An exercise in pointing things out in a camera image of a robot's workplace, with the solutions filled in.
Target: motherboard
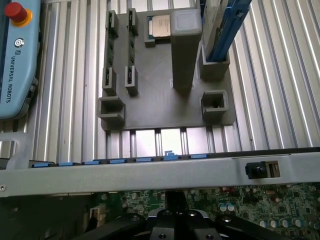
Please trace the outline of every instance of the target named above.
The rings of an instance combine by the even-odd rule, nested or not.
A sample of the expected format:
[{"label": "motherboard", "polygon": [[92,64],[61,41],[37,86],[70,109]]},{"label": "motherboard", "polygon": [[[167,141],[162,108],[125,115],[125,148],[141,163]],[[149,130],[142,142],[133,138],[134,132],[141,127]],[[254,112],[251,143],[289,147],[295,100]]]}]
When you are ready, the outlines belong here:
[{"label": "motherboard", "polygon": [[[214,220],[231,214],[272,231],[300,240],[320,240],[320,183],[256,185],[188,189],[190,209],[203,210]],[[165,208],[160,190],[100,193],[96,203],[105,205],[106,222],[125,213]]]}]

